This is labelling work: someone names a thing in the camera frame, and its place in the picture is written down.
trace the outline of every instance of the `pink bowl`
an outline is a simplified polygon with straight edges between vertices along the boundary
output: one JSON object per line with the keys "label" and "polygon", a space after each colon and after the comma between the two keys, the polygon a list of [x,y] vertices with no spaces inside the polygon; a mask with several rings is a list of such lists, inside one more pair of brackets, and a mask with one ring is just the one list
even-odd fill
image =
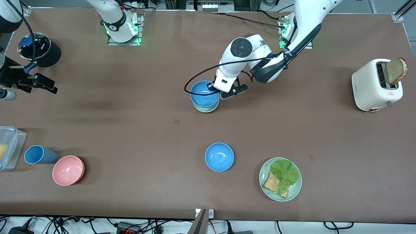
{"label": "pink bowl", "polygon": [[85,167],[80,158],[73,155],[59,159],[53,167],[52,177],[55,183],[67,186],[76,183],[84,175]]}

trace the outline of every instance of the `black container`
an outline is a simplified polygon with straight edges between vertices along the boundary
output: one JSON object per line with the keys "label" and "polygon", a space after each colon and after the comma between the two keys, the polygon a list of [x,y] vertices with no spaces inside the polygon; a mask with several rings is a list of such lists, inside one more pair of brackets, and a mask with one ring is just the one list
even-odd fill
{"label": "black container", "polygon": [[[61,49],[45,34],[36,32],[35,36],[35,58],[39,67],[50,67],[58,62],[61,57]],[[30,35],[22,38],[17,46],[19,55],[31,60],[33,55],[32,38]]]}

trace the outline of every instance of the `floor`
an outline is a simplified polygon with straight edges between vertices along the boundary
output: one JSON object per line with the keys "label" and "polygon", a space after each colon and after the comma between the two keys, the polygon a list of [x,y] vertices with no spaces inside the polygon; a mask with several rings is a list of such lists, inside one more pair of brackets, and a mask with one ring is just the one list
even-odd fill
{"label": "floor", "polygon": [[[33,7],[91,7],[85,0],[22,0],[25,4]],[[373,0],[374,9],[377,13],[392,13],[397,10],[406,0]],[[285,6],[293,4],[294,0],[280,0],[278,6],[270,7],[262,3],[261,8],[268,11],[277,11]],[[287,8],[285,11],[293,11],[293,7]],[[345,0],[333,12],[336,13],[371,13],[371,7],[368,0]],[[416,56],[416,7],[412,9],[404,17],[405,28],[409,37],[410,44],[413,52]],[[2,35],[0,37],[0,46],[7,44],[10,35]],[[8,230],[12,227],[22,226],[27,217],[9,217],[7,219],[4,230],[0,233],[8,233]],[[122,219],[112,219],[114,222],[122,221]],[[124,220],[130,223],[140,223],[143,220]],[[36,234],[40,234],[47,225],[48,221],[45,218],[39,218],[37,221],[32,221],[30,230],[35,231]],[[279,233],[277,230],[276,222],[260,222],[260,221],[231,221],[234,232],[242,232],[251,230],[254,234],[272,234]],[[335,231],[326,229],[321,222],[279,222],[280,228],[283,234],[289,233],[310,233],[310,234],[334,234]],[[347,224],[337,224],[340,227],[344,227]],[[188,222],[169,222],[164,225],[165,234],[179,234],[187,233],[191,223]],[[93,231],[89,224],[81,223],[68,223],[65,227],[70,234],[92,234]],[[216,233],[227,231],[227,225],[225,222],[221,222],[214,225]],[[105,219],[96,219],[94,221],[94,228],[98,233],[110,232],[115,233],[116,229],[110,225]],[[208,229],[209,234],[213,234],[213,230],[210,227]],[[410,234],[416,233],[416,225],[413,224],[372,224],[372,223],[356,223],[353,228],[347,230],[341,230],[341,234],[387,234],[387,233],[400,233]]]}
{"label": "floor", "polygon": [[[30,217],[9,217],[6,226],[0,233],[8,233],[13,227],[21,227]],[[130,224],[141,224],[147,222],[144,219],[110,219],[112,223],[128,222]],[[37,218],[31,221],[29,230],[35,234],[41,234],[48,224],[46,218]],[[106,219],[96,219],[93,227],[97,233],[116,234],[116,228]],[[253,234],[279,234],[275,221],[230,221],[233,231],[237,232],[252,231]],[[191,227],[190,222],[169,222],[163,225],[163,234],[186,234]],[[227,224],[225,221],[213,220],[216,234],[227,233]],[[338,227],[347,227],[348,223],[336,223]],[[335,231],[328,230],[322,222],[279,222],[282,234],[336,234]],[[69,234],[93,234],[90,224],[82,222],[68,221],[64,224]],[[208,227],[207,234],[215,234],[212,227]],[[414,234],[416,233],[416,224],[371,224],[355,223],[350,229],[340,230],[340,234]]]}

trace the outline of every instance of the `yellow food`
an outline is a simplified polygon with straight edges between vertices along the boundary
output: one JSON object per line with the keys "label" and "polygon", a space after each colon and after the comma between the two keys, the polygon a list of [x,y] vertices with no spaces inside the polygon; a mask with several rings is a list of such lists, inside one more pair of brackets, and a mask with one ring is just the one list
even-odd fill
{"label": "yellow food", "polygon": [[3,160],[4,155],[6,154],[7,146],[8,145],[6,144],[0,144],[0,162]]}

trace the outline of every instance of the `toaster slot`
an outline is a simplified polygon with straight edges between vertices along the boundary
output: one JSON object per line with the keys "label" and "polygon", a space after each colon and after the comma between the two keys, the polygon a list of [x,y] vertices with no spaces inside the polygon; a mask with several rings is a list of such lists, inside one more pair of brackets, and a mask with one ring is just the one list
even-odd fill
{"label": "toaster slot", "polygon": [[387,64],[387,62],[378,62],[378,63],[376,63],[377,73],[379,75],[380,86],[385,90],[396,90],[399,87],[399,84],[395,84],[394,86],[390,86],[389,78],[387,77],[386,64]]}

